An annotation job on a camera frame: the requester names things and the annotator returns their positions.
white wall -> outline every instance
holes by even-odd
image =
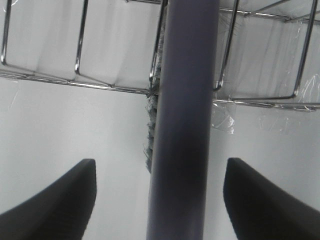
[[[288,116],[290,131],[260,129],[260,118],[266,114],[270,121],[272,116]],[[242,158],[276,185],[320,211],[320,112],[238,107],[235,120],[234,135],[211,130],[204,239],[237,239],[223,200],[230,157]]]
[[[96,160],[97,198],[84,240],[144,239],[150,174],[143,95],[0,79],[0,213],[84,158]]]
[[[41,25],[46,31],[44,36],[29,40],[30,31],[20,31],[21,22],[11,21],[16,31],[10,33],[15,42],[8,46],[8,59],[45,71],[52,59],[65,54],[51,71],[73,76],[76,48],[68,46],[77,43],[73,21],[78,23],[81,5],[78,0],[46,2],[55,5],[46,14],[37,11],[40,5],[26,1],[12,8],[12,14],[24,23],[39,23],[37,18],[45,17]],[[98,14],[92,8],[88,11],[91,27],[83,43],[84,72],[96,77],[106,75],[121,85],[128,84],[129,79],[145,87],[159,6],[122,0],[92,2]],[[68,9],[72,9],[72,15],[66,14]],[[64,48],[48,51],[57,42]],[[83,239],[145,239],[150,180],[144,155],[146,105],[142,95],[0,79],[0,213],[38,193],[81,159],[94,158],[98,194]],[[293,119],[291,131],[260,129],[259,117],[275,114]],[[242,158],[275,184],[320,210],[319,117],[320,113],[301,115],[238,107],[234,135],[211,130],[205,240],[236,240],[222,192],[230,157]]]

chrome wire shelf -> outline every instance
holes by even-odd
[[[310,102],[310,103],[289,103],[289,102],[279,102],[279,100],[292,100],[295,99],[299,93],[302,76],[305,70],[306,59],[308,55],[310,40],[312,36],[312,31],[314,25],[320,25],[320,21],[316,20],[316,15],[320,13],[317,11],[318,0],[312,0],[312,7],[309,14],[305,14],[302,16],[291,18],[287,15],[278,15],[278,14],[269,14],[263,13],[263,11],[274,8],[275,6],[287,3],[291,0],[280,0],[263,8],[254,10],[254,11],[243,11],[239,10],[239,1],[234,0],[233,9],[229,8],[220,8],[221,13],[226,13],[231,15],[230,26],[228,30],[228,36],[226,41],[226,47],[224,51],[223,61],[222,61],[222,68],[220,72],[220,77],[218,81],[216,81],[215,88],[213,89],[214,92],[220,91],[224,87],[226,70],[228,65],[228,60],[231,54],[231,46],[233,42],[233,35],[236,25],[237,16],[242,17],[253,17],[253,18],[264,18],[270,20],[278,20],[284,23],[292,23],[300,21],[307,25],[307,31],[305,35],[302,55],[300,58],[298,73],[295,79],[294,90],[292,94],[286,96],[275,96],[275,97],[242,97],[242,98],[215,98],[213,99],[214,103],[233,103],[237,105],[243,106],[251,106],[251,107],[262,107],[262,108],[278,108],[284,110],[294,110],[294,111],[316,111],[320,109],[320,102]],[[117,92],[126,92],[126,93],[134,93],[134,94],[142,94],[149,96],[151,93],[153,77],[155,74],[155,67],[156,67],[156,60],[157,60],[157,53],[158,53],[158,45],[160,40],[160,31],[161,31],[161,22],[164,15],[164,9],[168,4],[168,0],[125,0],[125,2],[140,2],[146,4],[158,4],[161,5],[160,9],[160,17],[159,23],[157,28],[157,35],[154,45],[152,63],[151,63],[151,70],[149,75],[149,82],[150,88],[134,88],[134,87],[120,87],[116,86],[115,84],[104,82],[102,79],[97,79],[95,77],[86,75],[81,73],[81,57],[82,57],[82,46],[85,34],[85,26],[86,26],[86,18],[87,18],[87,10],[89,0],[83,0],[83,8],[82,8],[82,16],[81,16],[81,23],[80,23],[80,31],[78,36],[77,42],[77,51],[75,56],[75,64],[74,64],[74,72],[75,77],[72,79],[67,79],[63,77],[54,76],[51,74],[46,74],[43,72],[34,71],[31,69],[27,69],[24,67],[20,67],[18,65],[13,65],[7,63],[7,46],[8,46],[8,36],[10,30],[10,18],[11,18],[11,7],[12,7],[12,0],[7,0],[6,3],[6,11],[5,11],[5,19],[4,19],[4,30],[3,30],[3,39],[2,39],[2,49],[1,49],[1,64],[8,68],[0,69],[0,76],[9,78],[9,79],[16,79],[16,80],[29,80],[29,81],[37,81],[37,82],[44,82],[44,83],[53,83],[53,84],[60,84],[60,85],[68,85],[68,86],[77,86],[77,87],[85,87],[85,88],[93,88],[93,89],[101,89],[101,90],[110,90],[110,91],[117,91]],[[77,81],[78,78],[81,77],[87,81]]]

